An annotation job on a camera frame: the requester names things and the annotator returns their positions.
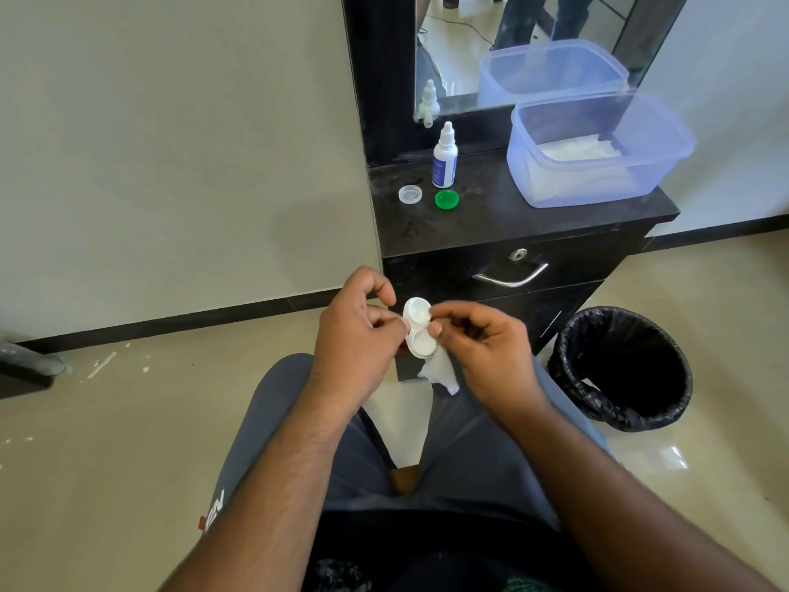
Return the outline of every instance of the drawer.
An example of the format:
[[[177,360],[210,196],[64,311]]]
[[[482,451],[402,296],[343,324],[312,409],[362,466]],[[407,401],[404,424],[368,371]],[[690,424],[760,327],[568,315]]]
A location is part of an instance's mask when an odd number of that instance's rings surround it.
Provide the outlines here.
[[[585,282],[572,287],[485,299],[481,303],[521,320],[528,328],[528,341],[532,346],[532,353],[536,354],[600,284],[602,281]],[[396,358],[394,361],[397,365],[398,380],[416,378],[424,365],[424,360],[415,358],[411,354]]]
[[[411,297],[424,297],[431,303],[447,299],[492,299],[603,280],[625,257],[638,251],[646,232],[646,227],[639,227],[536,243],[504,240],[388,257],[383,260],[383,272],[397,293],[398,304],[394,308],[397,312]],[[523,252],[515,254],[518,249],[525,250],[521,259],[518,258]],[[472,278],[482,274],[500,281],[517,282],[544,264],[547,268],[536,278],[517,288]]]

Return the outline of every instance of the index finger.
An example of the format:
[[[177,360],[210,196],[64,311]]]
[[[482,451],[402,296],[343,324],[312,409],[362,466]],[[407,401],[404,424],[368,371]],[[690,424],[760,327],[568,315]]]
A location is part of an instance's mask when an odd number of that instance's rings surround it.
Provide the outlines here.
[[[360,296],[362,301],[365,301],[367,295],[372,291],[376,291],[378,298],[387,307],[391,307],[397,302],[395,289],[392,288],[389,278],[381,274],[378,270],[373,270],[370,266],[357,268],[356,271],[348,277],[346,283],[342,285],[337,296]]]
[[[471,324],[482,328],[489,335],[506,328],[508,321],[512,319],[498,309],[471,301],[444,301],[432,306],[430,315],[434,318],[468,319]]]

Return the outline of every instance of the trash can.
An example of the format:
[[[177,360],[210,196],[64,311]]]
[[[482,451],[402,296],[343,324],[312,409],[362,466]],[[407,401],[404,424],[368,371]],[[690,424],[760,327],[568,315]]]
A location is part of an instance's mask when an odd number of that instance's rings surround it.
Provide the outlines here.
[[[590,307],[567,320],[547,371],[584,414],[623,432],[673,424],[693,390],[677,343],[620,307]]]

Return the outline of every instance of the gray pants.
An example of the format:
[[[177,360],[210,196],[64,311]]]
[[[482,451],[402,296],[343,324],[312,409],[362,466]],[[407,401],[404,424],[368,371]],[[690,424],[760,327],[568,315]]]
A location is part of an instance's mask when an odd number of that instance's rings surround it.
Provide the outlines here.
[[[570,422],[604,448],[605,438],[564,395],[533,359],[538,382],[548,399]],[[255,389],[249,408],[216,483],[214,513],[234,490],[274,435],[301,388],[312,356],[290,355],[278,361]],[[433,386],[428,435],[419,461],[420,477],[412,495],[396,497],[388,469],[364,425],[355,416],[343,434],[331,468],[323,509],[437,509],[522,520],[537,518],[560,528],[537,476],[518,445],[491,419],[461,377],[451,396]]]

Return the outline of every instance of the person's left hand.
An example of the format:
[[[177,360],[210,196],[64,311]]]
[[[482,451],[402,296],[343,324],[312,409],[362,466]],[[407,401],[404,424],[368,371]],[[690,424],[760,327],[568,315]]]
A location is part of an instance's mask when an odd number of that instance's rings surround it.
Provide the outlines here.
[[[321,314],[309,374],[311,393],[349,420],[381,384],[409,330],[398,314],[367,305],[373,290],[387,307],[395,304],[391,283],[372,268],[362,266],[346,280]]]

